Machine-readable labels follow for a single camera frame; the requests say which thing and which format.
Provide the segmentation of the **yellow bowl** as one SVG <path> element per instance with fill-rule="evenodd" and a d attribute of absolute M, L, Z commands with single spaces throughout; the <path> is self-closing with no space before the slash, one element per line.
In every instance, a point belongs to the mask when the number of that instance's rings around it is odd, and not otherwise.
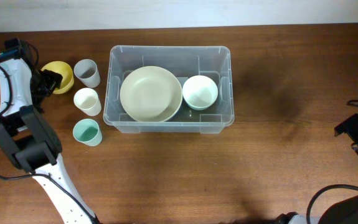
<path fill-rule="evenodd" d="M 63 61 L 53 61 L 44 65 L 41 70 L 50 70 L 62 76 L 60 88 L 56 88 L 53 94 L 60 95 L 68 92 L 74 84 L 73 70 L 69 64 Z"/>

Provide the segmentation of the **grey cup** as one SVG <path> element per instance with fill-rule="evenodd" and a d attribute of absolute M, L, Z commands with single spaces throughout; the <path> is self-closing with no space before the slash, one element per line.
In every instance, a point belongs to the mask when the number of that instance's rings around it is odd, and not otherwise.
<path fill-rule="evenodd" d="M 97 87 L 101 80 L 98 67 L 93 60 L 83 59 L 77 62 L 73 69 L 74 75 L 87 87 Z"/>

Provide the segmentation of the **cream white cup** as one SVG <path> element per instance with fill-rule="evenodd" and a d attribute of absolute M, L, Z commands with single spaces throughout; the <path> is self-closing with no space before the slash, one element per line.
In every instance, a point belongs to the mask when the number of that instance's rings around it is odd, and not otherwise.
<path fill-rule="evenodd" d="M 92 88 L 78 90 L 73 98 L 74 105 L 88 116 L 96 116 L 101 112 L 98 93 Z"/>

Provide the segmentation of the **beige plate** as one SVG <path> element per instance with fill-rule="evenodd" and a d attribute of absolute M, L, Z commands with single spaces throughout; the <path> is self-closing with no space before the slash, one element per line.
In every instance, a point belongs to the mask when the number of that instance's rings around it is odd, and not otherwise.
<path fill-rule="evenodd" d="M 123 109 L 131 117 L 139 111 L 179 111 L 182 104 L 182 87 L 168 70 L 145 66 L 132 71 L 123 81 L 120 90 Z"/>
<path fill-rule="evenodd" d="M 139 122 L 165 122 L 176 115 L 175 110 L 163 111 L 139 111 L 131 115 L 131 117 Z"/>

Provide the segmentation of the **mint green bowl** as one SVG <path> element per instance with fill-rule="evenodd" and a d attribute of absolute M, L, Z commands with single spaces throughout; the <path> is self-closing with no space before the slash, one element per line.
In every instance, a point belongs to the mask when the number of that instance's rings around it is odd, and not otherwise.
<path fill-rule="evenodd" d="M 203 111 L 203 110 L 208 110 L 208 109 L 212 109 L 214 107 L 214 105 L 210 105 L 210 106 L 194 106 L 194 105 L 189 105 L 187 104 L 189 108 L 193 109 L 193 110 L 197 110 L 197 111 Z"/>

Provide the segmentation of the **white bowl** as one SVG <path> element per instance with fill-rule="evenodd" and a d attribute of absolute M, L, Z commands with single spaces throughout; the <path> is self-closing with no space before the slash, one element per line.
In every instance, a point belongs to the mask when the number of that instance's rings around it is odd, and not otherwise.
<path fill-rule="evenodd" d="M 190 77 L 182 87 L 184 101 L 194 106 L 210 106 L 218 97 L 218 88 L 215 82 L 203 75 Z"/>

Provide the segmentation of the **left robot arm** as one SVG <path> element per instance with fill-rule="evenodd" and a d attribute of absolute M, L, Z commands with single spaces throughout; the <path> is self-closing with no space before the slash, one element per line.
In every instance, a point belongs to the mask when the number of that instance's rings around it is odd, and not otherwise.
<path fill-rule="evenodd" d="M 57 133 L 42 117 L 40 104 L 63 79 L 23 57 L 0 59 L 0 148 L 43 188 L 64 223 L 98 223 L 67 174 Z"/>

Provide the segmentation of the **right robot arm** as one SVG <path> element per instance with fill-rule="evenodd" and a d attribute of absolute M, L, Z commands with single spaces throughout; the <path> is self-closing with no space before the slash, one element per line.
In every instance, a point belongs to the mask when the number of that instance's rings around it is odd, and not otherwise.
<path fill-rule="evenodd" d="M 353 114 L 345 121 L 341 122 L 334 128 L 334 135 L 347 134 L 352 139 L 351 148 L 358 155 L 358 114 Z M 278 216 L 273 223 L 281 224 L 312 224 L 312 223 L 339 223 L 353 224 L 358 223 L 358 195 L 351 197 L 331 205 L 320 217 L 312 217 L 311 211 L 318 197 L 328 190 L 347 189 L 358 192 L 358 186 L 348 184 L 328 185 L 317 191 L 308 203 L 305 215 L 296 212 Z"/>

